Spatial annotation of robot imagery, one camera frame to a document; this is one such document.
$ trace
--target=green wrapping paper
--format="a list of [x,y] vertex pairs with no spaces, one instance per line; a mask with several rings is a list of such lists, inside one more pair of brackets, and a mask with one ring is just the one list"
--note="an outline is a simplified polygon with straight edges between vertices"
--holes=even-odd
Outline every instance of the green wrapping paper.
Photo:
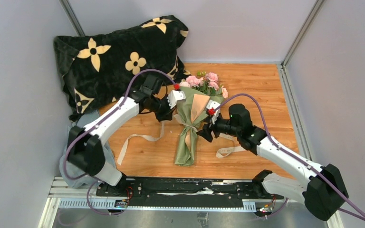
[[222,103],[224,98],[220,96],[208,96],[198,90],[181,87],[185,93],[185,102],[177,103],[177,113],[181,119],[184,130],[180,134],[175,153],[174,164],[179,166],[191,166],[194,163],[194,154],[198,140],[197,129],[208,114],[206,104],[209,100]]

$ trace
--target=white wall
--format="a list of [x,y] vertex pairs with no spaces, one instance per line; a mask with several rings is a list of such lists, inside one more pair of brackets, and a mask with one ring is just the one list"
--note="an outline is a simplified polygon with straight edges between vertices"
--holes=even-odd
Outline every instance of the white wall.
[[[288,72],[315,160],[340,169],[365,211],[365,0],[327,0]],[[365,227],[341,215],[346,228]]]
[[282,61],[315,0],[70,0],[86,35],[174,14],[190,29],[184,61]]
[[0,0],[0,228],[36,227],[66,142],[55,35],[76,35],[57,0]]

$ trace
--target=blue gray cloth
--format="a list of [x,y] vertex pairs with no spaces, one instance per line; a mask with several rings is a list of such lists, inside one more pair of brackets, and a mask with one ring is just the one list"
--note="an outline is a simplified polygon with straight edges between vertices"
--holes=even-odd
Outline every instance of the blue gray cloth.
[[[93,122],[99,116],[100,116],[100,114],[98,113],[98,111],[84,114],[79,119],[79,121],[77,123],[73,123],[72,126],[76,125],[79,127],[83,127],[86,124]],[[67,151],[67,147],[64,148],[64,153],[63,153],[61,159],[59,160],[59,171],[61,172],[61,175],[64,178],[65,182],[71,188],[78,188],[78,187],[82,186],[83,184],[92,185],[94,182],[97,182],[96,179],[94,179],[93,177],[90,177],[88,175],[86,175],[78,180],[70,180],[70,179],[66,178],[66,176],[64,175],[64,170],[62,168],[63,167],[62,163],[64,162],[66,151]],[[106,161],[115,167],[114,155],[113,155],[113,152],[111,151],[110,144],[108,142],[106,142],[104,144],[103,152],[104,152],[104,157],[106,158]],[[76,176],[79,176],[84,173],[81,169],[79,169],[75,165],[69,163],[68,161],[67,161],[66,169],[67,169],[69,176],[71,176],[71,177],[76,177]]]

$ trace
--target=wood grain surface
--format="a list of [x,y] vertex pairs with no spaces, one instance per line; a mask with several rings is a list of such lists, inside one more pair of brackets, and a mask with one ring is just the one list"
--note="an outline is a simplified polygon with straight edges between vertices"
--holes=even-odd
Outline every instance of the wood grain surface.
[[[271,134],[281,143],[298,152],[276,65],[187,63],[186,69],[192,74],[196,74],[197,71],[218,74],[229,96],[237,93],[248,93],[254,96],[262,108]],[[160,95],[163,96],[164,93],[165,89],[162,88]],[[253,123],[262,127],[258,109],[247,97],[238,97],[224,106],[221,109],[223,116],[228,116],[228,107],[234,103],[244,104],[250,111]],[[100,109],[100,114],[114,104]],[[122,145],[129,135],[147,134],[157,137],[160,129],[161,124],[158,123],[154,114],[138,115],[132,118],[109,139],[115,158],[118,158]],[[233,146],[232,141],[223,138],[209,143],[199,137],[194,165],[176,166],[174,154],[178,136],[182,130],[183,127],[172,120],[165,123],[164,137],[156,142],[149,142],[141,137],[132,138],[122,165],[117,165],[117,168],[131,176],[252,179],[260,171],[267,169],[281,176],[291,177],[279,166],[251,152],[237,152],[222,159],[217,158],[215,154],[219,148]]]

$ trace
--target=flower bouquet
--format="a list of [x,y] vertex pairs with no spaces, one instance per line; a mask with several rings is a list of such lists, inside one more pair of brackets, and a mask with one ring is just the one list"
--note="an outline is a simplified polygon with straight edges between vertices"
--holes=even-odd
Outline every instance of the flower bouquet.
[[180,83],[180,89],[185,93],[184,103],[177,103],[175,119],[185,126],[180,133],[174,164],[191,166],[194,163],[197,129],[208,116],[206,105],[209,100],[222,103],[227,98],[226,88],[219,85],[215,73],[198,72],[197,76],[189,76]]

